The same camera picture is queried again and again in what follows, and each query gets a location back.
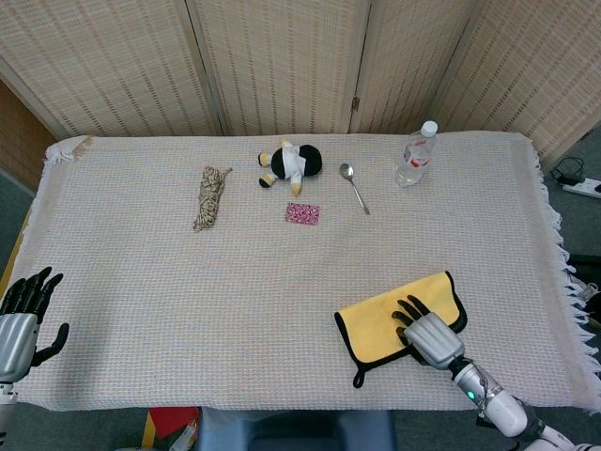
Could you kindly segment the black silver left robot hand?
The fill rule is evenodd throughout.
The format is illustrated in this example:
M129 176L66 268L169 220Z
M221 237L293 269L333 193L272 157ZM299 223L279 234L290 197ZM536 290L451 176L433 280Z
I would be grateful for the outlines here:
M55 288L64 274L50 278L51 267L12 284L0 303L0 384L14 384L56 356L69 337L69 324L62 323L54 342L38 349L39 329Z

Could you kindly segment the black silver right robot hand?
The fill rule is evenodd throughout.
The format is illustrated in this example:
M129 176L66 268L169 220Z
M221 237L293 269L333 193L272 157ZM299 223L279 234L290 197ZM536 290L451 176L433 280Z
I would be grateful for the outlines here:
M425 362L438 370L448 370L464 356L465 345L459 336L417 297L398 300L392 318L401 325L396 334L405 347L414 348Z

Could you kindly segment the black and yellow cloth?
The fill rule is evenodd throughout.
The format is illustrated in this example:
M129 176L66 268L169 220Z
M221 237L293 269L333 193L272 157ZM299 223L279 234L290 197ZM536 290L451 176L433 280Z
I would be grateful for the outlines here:
M410 295L436 313L455 333L467 326L468 316L449 272L429 275L341 309L334 318L357 366L355 388L362 388L366 372L402 357L409 355L421 365L426 364L424 357L412 346L405 346L396 333L404 324L393 318L393 312L401 311L403 307L398 302L407 301Z

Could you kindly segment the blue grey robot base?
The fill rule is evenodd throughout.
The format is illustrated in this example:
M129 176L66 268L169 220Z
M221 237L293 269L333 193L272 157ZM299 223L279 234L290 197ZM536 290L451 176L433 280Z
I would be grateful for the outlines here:
M397 451L390 411L202 410L194 451Z

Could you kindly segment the light woven fringed tablecloth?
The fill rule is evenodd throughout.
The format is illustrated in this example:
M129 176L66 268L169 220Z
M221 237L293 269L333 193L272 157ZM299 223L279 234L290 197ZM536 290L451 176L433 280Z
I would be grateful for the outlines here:
M18 383L55 411L461 410L446 373L402 357L366 373L341 308L446 271L468 355L537 406L601 411L601 365L567 273L560 216L518 133L441 134L424 178L399 187L403 135L299 136L321 173L285 220L288 186L258 184L276 136L86 137L50 146L12 278L64 274L39 343L65 348ZM339 167L349 163L370 214Z

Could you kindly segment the white sneaker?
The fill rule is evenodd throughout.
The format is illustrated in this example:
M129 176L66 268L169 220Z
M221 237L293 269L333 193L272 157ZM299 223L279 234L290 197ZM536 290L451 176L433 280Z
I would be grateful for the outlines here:
M589 322L597 329L601 329L601 288L595 283L588 284L580 293L585 302L585 312Z

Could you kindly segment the red and yellow object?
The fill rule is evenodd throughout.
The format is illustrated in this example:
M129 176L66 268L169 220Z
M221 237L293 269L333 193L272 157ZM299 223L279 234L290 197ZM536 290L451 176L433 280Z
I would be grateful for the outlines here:
M152 447L156 440L163 440L196 423L200 411L195 407L150 408L142 435L142 446Z

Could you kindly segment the pink patterned card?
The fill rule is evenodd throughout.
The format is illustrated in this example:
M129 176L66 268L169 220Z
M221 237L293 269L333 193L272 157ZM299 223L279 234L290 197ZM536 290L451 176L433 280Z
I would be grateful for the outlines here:
M293 224L316 226L319 217L320 207L316 205L289 203L285 210L285 220Z

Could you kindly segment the clear plastic water bottle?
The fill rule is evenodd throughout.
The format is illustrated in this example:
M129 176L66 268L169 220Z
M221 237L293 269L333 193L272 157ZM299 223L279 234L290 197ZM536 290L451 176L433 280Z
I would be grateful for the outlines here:
M395 181L400 187L413 185L423 177L433 156L438 128L437 122L427 120L408 137L395 168Z

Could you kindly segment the metal spoon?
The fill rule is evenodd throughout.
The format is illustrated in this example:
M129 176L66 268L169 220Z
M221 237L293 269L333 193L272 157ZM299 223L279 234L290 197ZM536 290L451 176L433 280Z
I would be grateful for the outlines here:
M348 181L358 199L358 202L362 208L362 211L366 214L369 215L370 214L370 210L368 209L365 201L362 198L361 193L359 192L359 190L357 189L355 182L354 182L354 169L352 167L351 164L349 163L342 163L339 167L339 173L341 175L341 177Z

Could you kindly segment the white power strip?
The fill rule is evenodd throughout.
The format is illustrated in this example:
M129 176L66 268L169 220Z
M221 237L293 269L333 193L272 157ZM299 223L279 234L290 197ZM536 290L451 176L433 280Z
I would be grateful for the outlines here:
M601 199L601 180L586 178L575 185L564 184L562 189L568 193Z

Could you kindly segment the black white plush toy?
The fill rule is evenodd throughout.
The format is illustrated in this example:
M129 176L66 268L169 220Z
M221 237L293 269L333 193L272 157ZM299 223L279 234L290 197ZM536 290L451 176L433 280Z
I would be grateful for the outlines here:
M322 156L316 147L297 146L287 140L283 140L273 153L260 153L257 160L261 167L269 169L259 178L262 188L270 188L277 180L288 180L294 196L301 194L305 177L316 176L322 169Z

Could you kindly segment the woven folding screen panel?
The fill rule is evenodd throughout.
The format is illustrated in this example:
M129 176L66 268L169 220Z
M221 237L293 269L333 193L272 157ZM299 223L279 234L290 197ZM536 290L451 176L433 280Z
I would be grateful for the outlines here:
M223 134L193 0L0 0L0 80L57 138Z
M430 106L477 0L371 0L349 130L409 134Z
M223 134L346 133L371 0L185 0Z
M601 0L477 0L432 112L446 132L519 132L558 160L601 122Z

